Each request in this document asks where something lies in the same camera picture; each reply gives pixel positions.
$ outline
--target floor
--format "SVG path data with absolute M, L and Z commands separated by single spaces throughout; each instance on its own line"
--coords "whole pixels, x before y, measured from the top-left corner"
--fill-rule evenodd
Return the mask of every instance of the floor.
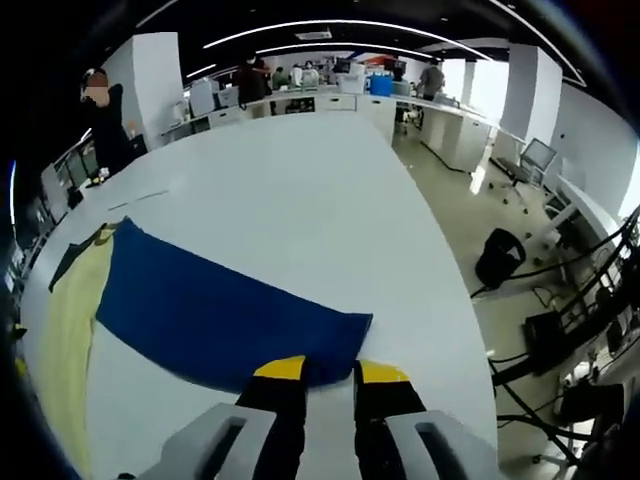
M 470 293 L 482 286 L 475 276 L 474 266 L 485 240 L 494 228 L 501 227 L 524 238 L 527 232 L 535 231 L 548 222 L 539 191 L 520 189 L 529 207 L 529 214 L 525 215 L 513 192 L 488 188 L 489 182 L 505 182 L 504 175 L 495 167 L 490 167 L 481 191 L 474 195 L 469 191 L 471 177 L 448 170 L 429 149 L 419 143 L 415 132 L 396 136 L 393 147 L 429 203 L 453 250 Z M 505 197 L 509 199 L 508 205 L 502 202 Z M 546 254 L 542 250 L 534 253 L 539 253 L 541 257 Z M 535 269 L 531 262 L 528 263 L 521 267 L 521 271 Z M 487 352 L 496 359 L 524 352 L 520 326 L 527 316 L 547 310 L 530 291 L 506 298 L 477 301 L 474 308 Z M 528 376 L 510 385 L 527 404 L 537 408 L 557 395 L 558 376 L 558 372 L 552 371 L 543 377 Z M 498 414 L 523 413 L 502 388 L 497 390 L 496 406 Z M 549 405 L 538 413 L 550 421 L 552 407 Z M 500 465 L 509 478 L 570 478 L 570 475 L 564 476 L 559 472 L 559 467 L 552 463 L 542 461 L 537 465 L 532 464 L 531 457 L 538 454 L 562 458 L 559 450 L 549 443 L 541 430 L 512 423 L 499 429 L 498 440 Z

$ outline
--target white pillar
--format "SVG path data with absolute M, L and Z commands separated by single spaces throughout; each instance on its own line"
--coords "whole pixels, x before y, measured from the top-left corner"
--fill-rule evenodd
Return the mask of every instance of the white pillar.
M 558 117 L 562 69 L 540 48 L 511 44 L 509 83 L 500 125 L 529 143 L 549 145 Z
M 462 96 L 460 103 L 469 105 L 471 103 L 471 87 L 473 86 L 473 77 L 476 75 L 476 62 L 466 61 L 464 64 L 464 82 L 462 84 Z
M 170 109 L 183 100 L 178 33 L 146 33 L 133 37 L 136 94 L 149 150 L 164 145 Z
M 183 99 L 176 32 L 135 35 L 104 63 L 111 84 L 123 87 L 122 126 L 143 134 L 148 150 L 164 145 L 170 107 Z
M 102 65 L 111 85 L 122 85 L 122 126 L 127 134 L 133 124 L 136 132 L 145 134 L 133 69 L 133 37 L 118 48 Z

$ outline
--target blue cloth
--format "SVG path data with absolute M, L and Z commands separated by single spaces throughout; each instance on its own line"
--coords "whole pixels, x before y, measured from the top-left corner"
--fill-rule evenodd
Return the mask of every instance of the blue cloth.
M 372 314 L 296 297 L 147 235 L 114 233 L 97 319 L 149 360 L 189 381 L 241 392 L 254 371 L 305 355 L 310 386 L 349 376 Z

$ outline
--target person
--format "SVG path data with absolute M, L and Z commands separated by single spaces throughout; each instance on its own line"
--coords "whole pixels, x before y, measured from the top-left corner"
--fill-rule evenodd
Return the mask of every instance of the person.
M 122 127 L 121 84 L 109 84 L 101 68 L 88 70 L 81 84 L 81 105 L 93 136 L 96 161 L 100 169 L 113 176 L 134 159 L 135 152 Z
M 318 83 L 320 83 L 320 74 L 313 67 L 313 62 L 307 60 L 304 64 L 304 70 L 302 71 L 302 86 L 315 87 Z
M 282 67 L 276 68 L 276 71 L 271 78 L 271 84 L 273 85 L 274 90 L 280 90 L 281 87 L 289 85 L 289 76 L 285 75 Z
M 264 71 L 264 61 L 258 61 L 255 57 L 249 58 L 240 64 L 233 79 L 233 83 L 238 86 L 238 104 L 240 108 L 245 109 L 247 104 L 262 100 L 267 95 Z M 261 102 L 252 105 L 250 112 L 253 118 L 264 117 L 266 115 L 265 103 Z
M 252 65 L 253 70 L 261 76 L 264 82 L 265 95 L 271 95 L 273 93 L 271 91 L 271 86 L 269 85 L 271 80 L 271 69 L 263 59 L 261 59 L 260 57 L 256 57 L 255 55 L 252 59 Z
M 300 87 L 302 85 L 302 68 L 295 63 L 291 69 L 291 83 L 294 87 Z
M 420 83 L 418 84 L 418 92 L 425 100 L 433 101 L 436 94 L 444 87 L 444 73 L 440 68 L 440 64 L 435 62 L 424 69 L 420 75 Z

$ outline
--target ceiling light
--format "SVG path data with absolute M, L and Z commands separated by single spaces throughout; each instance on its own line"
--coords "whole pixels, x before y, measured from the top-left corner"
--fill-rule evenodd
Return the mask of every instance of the ceiling light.
M 436 40 L 440 40 L 443 42 L 448 42 L 452 45 L 457 46 L 458 48 L 462 48 L 463 50 L 467 50 L 468 52 L 474 53 L 478 55 L 480 58 L 484 58 L 485 60 L 492 61 L 492 58 L 485 55 L 484 53 L 479 52 L 471 47 L 466 46 L 463 43 L 456 42 L 455 40 L 451 40 L 449 38 L 443 37 L 441 35 L 436 35 L 435 33 L 425 32 L 424 30 L 418 30 L 416 28 L 403 27 L 402 25 L 395 25 L 393 23 L 384 23 L 384 22 L 373 22 L 369 20 L 302 20 L 299 22 L 287 22 L 287 23 L 278 23 L 277 25 L 268 25 L 266 27 L 254 28 L 253 30 L 247 30 L 246 32 L 236 33 L 234 35 L 230 35 L 225 38 L 221 38 L 214 42 L 206 44 L 202 48 L 210 48 L 216 45 L 220 45 L 222 43 L 228 42 L 230 40 L 235 40 L 236 38 L 244 37 L 246 35 L 251 35 L 253 33 L 266 32 L 268 30 L 275 30 L 278 28 L 285 27 L 298 27 L 301 25 L 322 25 L 322 24 L 346 24 L 346 25 L 364 25 L 369 27 L 384 27 L 384 28 L 394 28 L 396 30 L 403 30 L 405 32 L 413 33 L 415 35 L 420 35 L 423 37 L 434 38 Z
M 91 133 L 91 129 L 88 129 L 86 132 L 84 132 L 84 135 L 82 135 L 82 137 L 80 137 L 80 141 L 78 143 L 84 142 L 87 139 L 87 137 L 89 136 L 90 133 Z
M 264 50 L 258 50 L 256 53 L 259 55 L 271 52 L 277 52 L 280 50 L 287 50 L 290 48 L 307 48 L 307 47 L 359 47 L 370 48 L 372 50 L 392 50 L 394 52 L 406 53 L 407 55 L 416 55 L 424 58 L 434 58 L 433 55 L 426 53 L 414 52 L 413 50 L 406 50 L 398 47 L 387 47 L 384 45 L 373 45 L 370 43 L 353 43 L 353 42 L 316 42 L 316 43 L 296 43 L 293 45 L 285 45 L 283 47 L 266 48 Z
M 145 23 L 147 23 L 148 21 L 150 21 L 153 17 L 155 17 L 156 15 L 162 13 L 164 10 L 166 10 L 167 8 L 169 8 L 171 5 L 173 5 L 174 3 L 178 2 L 179 0 L 169 0 L 167 3 L 165 3 L 163 6 L 161 6 L 160 8 L 154 10 L 153 12 L 151 12 L 151 14 L 147 15 L 146 17 L 144 17 L 142 20 L 140 20 L 137 24 L 136 24 L 136 28 L 140 28 L 141 26 L 143 26 Z
M 212 65 L 209 65 L 208 67 L 204 67 L 204 68 L 201 68 L 200 70 L 196 70 L 195 72 L 191 72 L 189 75 L 187 75 L 187 78 L 191 78 L 191 77 L 193 77 L 194 75 L 197 75 L 197 74 L 199 74 L 199 73 L 202 73 L 202 72 L 204 72 L 205 70 L 209 70 L 210 68 L 213 68 L 213 67 L 215 67 L 215 66 L 216 66 L 216 64 L 214 63 L 214 64 L 212 64 Z
M 556 47 L 553 43 L 551 43 L 551 41 L 545 37 L 539 30 L 537 30 L 533 25 L 531 25 L 529 22 L 527 22 L 524 18 L 522 18 L 520 15 L 518 15 L 514 10 L 512 10 L 509 7 L 506 7 L 505 5 L 503 5 L 502 3 L 500 3 L 498 0 L 488 0 L 489 2 L 493 3 L 496 7 L 498 7 L 500 10 L 508 13 L 509 15 L 511 15 L 513 18 L 515 18 L 516 20 L 518 20 L 520 23 L 522 23 L 525 27 L 529 28 L 529 30 L 531 30 L 533 33 L 535 33 L 538 38 L 540 38 L 540 40 L 542 40 L 544 43 L 546 43 L 549 48 L 551 48 L 551 50 L 553 50 L 556 55 L 558 55 L 558 57 L 560 57 L 560 59 L 565 63 L 565 65 L 567 67 L 569 67 L 569 70 L 571 70 L 574 75 L 576 76 L 576 83 L 582 85 L 583 87 L 587 86 L 587 82 L 584 81 L 584 78 L 582 78 L 582 75 L 580 75 L 580 73 L 578 72 L 578 70 L 576 69 L 576 67 L 574 67 L 571 62 L 567 59 L 567 57 L 565 57 L 560 50 L 558 49 L 558 47 Z
M 13 227 L 13 238 L 16 238 L 16 212 L 15 201 L 13 199 L 15 196 L 14 181 L 16 178 L 16 164 L 17 162 L 14 160 L 13 165 L 11 165 L 11 179 L 9 180 L 9 216 L 11 217 L 11 226 Z

